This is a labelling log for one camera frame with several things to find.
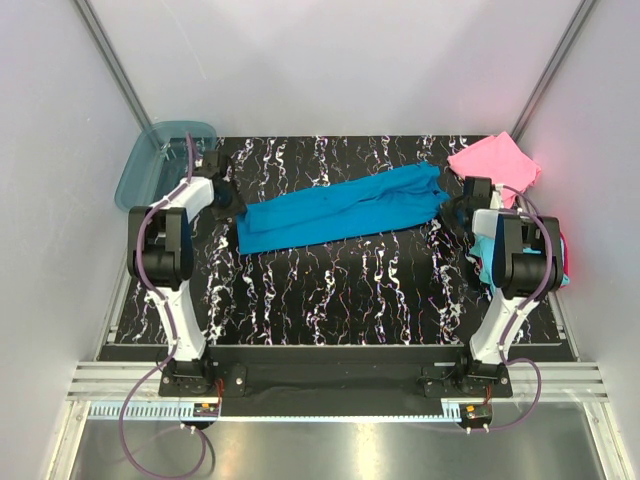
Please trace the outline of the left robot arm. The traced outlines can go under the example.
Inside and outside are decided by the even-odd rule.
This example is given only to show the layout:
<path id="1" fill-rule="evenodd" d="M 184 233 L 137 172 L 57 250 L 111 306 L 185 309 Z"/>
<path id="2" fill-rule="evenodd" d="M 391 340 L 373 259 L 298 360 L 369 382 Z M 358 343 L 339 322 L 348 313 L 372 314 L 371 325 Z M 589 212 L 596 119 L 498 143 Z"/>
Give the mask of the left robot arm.
<path id="1" fill-rule="evenodd" d="M 167 335 L 167 358 L 158 368 L 164 382 L 182 384 L 196 396 L 214 388 L 216 372 L 191 298 L 191 227 L 204 210 L 217 220 L 233 220 L 247 211 L 228 175 L 231 168 L 231 158 L 217 150 L 200 159 L 190 154 L 187 175 L 173 190 L 128 214 L 127 268 L 149 293 Z"/>

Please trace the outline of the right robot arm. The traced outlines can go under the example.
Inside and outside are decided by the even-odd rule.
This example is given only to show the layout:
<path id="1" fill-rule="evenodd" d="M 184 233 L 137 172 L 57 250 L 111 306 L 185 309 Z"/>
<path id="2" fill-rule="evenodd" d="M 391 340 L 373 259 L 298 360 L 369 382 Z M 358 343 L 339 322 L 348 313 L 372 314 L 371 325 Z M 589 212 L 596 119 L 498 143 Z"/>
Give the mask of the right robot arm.
<path id="1" fill-rule="evenodd" d="M 509 209 L 502 192 L 514 188 L 486 177 L 468 177 L 463 193 L 441 206 L 445 225 L 473 241 L 475 256 L 494 287 L 489 308 L 456 360 L 451 382 L 466 396 L 506 383 L 509 350 L 529 314 L 558 290 L 565 275 L 560 222 L 539 213 Z"/>

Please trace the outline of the pink folded t-shirt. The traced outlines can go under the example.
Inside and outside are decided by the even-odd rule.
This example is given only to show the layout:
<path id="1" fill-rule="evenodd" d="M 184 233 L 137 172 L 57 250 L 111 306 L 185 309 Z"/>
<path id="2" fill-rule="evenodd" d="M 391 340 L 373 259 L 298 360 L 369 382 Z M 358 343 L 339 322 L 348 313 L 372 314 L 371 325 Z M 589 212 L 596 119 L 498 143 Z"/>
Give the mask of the pink folded t-shirt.
<path id="1" fill-rule="evenodd" d="M 487 177 L 492 184 L 503 184 L 505 208 L 512 208 L 517 193 L 525 197 L 526 190 L 533 186 L 542 169 L 524 154 L 507 132 L 488 136 L 450 155 L 448 163 L 459 177 Z"/>

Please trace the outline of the light blue folded t-shirt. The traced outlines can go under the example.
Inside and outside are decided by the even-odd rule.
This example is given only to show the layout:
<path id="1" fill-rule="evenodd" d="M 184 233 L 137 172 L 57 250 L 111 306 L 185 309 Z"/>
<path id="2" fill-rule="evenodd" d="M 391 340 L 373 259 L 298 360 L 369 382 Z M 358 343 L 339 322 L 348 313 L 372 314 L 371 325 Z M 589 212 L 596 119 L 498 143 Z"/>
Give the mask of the light blue folded t-shirt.
<path id="1" fill-rule="evenodd" d="M 480 266 L 479 280 L 481 283 L 489 287 L 491 294 L 495 293 L 496 286 L 492 279 L 492 263 L 495 240 L 483 235 L 475 236 L 475 243 L 470 249 L 470 255 L 477 259 Z M 564 276 L 561 282 L 561 288 L 570 284 L 570 278 Z"/>

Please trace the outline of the teal plastic bin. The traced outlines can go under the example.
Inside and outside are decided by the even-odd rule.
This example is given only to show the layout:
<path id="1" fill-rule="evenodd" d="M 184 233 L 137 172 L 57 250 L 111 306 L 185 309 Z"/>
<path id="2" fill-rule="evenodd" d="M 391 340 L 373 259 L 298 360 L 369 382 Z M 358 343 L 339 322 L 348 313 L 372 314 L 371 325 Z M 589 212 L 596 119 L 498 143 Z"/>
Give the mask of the teal plastic bin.
<path id="1" fill-rule="evenodd" d="M 136 140 L 116 188 L 114 201 L 123 212 L 151 205 L 187 176 L 187 136 L 201 156 L 217 144 L 215 129 L 198 121 L 164 121 L 144 129 Z"/>

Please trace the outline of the magenta folded t-shirt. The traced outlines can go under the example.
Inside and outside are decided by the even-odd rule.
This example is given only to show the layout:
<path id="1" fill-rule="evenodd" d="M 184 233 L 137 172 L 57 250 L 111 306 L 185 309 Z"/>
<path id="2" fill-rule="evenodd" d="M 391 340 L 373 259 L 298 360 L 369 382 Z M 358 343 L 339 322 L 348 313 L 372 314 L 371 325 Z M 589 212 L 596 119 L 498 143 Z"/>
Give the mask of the magenta folded t-shirt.
<path id="1" fill-rule="evenodd" d="M 561 240 L 561 249 L 562 249 L 562 258 L 563 258 L 563 272 L 564 276 L 570 276 L 570 256 L 569 256 L 569 248 L 567 245 L 566 237 L 562 231 L 560 231 L 560 240 Z"/>

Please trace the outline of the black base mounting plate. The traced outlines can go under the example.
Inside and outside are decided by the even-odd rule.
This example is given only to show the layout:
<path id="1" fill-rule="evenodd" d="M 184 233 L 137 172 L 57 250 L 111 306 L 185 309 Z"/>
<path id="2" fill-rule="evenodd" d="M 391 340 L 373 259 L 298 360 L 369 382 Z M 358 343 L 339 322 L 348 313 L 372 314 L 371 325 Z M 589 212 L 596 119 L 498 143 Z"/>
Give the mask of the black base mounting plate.
<path id="1" fill-rule="evenodd" d="M 505 366 L 482 367 L 456 346 L 216 346 L 205 384 L 165 380 L 164 396 L 206 396 L 223 382 L 228 417 L 439 415 L 443 399 L 509 398 Z"/>

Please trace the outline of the left corner frame post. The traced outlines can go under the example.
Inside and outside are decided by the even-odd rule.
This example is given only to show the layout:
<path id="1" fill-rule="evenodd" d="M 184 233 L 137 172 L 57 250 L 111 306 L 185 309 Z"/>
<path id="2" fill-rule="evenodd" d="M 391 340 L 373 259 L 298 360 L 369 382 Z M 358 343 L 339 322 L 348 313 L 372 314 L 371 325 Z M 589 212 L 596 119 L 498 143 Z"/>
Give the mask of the left corner frame post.
<path id="1" fill-rule="evenodd" d="M 71 0 L 71 4 L 78 13 L 82 24 L 91 37 L 136 123 L 142 130 L 150 128 L 152 125 L 151 119 L 129 79 L 92 2 L 88 0 Z"/>

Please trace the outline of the corner frame post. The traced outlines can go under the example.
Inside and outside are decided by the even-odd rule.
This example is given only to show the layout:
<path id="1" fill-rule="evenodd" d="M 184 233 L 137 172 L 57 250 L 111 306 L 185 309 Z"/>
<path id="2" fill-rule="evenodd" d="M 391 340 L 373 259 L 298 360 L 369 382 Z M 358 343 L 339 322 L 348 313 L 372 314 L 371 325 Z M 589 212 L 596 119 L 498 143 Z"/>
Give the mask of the corner frame post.
<path id="1" fill-rule="evenodd" d="M 578 2 L 510 131 L 510 136 L 516 143 L 524 136 L 536 111 L 598 4 L 598 0 L 580 0 Z"/>
<path id="2" fill-rule="evenodd" d="M 92 2 L 88 0 L 71 0 L 71 4 L 78 13 L 82 24 L 91 37 L 136 123 L 142 130 L 150 128 L 152 125 L 151 119 L 129 79 Z"/>

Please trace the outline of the right corner frame post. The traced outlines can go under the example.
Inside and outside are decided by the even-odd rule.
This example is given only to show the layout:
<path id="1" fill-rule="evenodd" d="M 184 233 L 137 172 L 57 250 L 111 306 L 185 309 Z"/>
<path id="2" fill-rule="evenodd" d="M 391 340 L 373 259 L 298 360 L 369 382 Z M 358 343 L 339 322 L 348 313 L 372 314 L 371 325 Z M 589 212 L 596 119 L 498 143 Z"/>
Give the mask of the right corner frame post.
<path id="1" fill-rule="evenodd" d="M 510 136 L 516 143 L 524 136 L 536 111 L 598 4 L 598 0 L 580 0 L 578 2 L 510 131 Z"/>

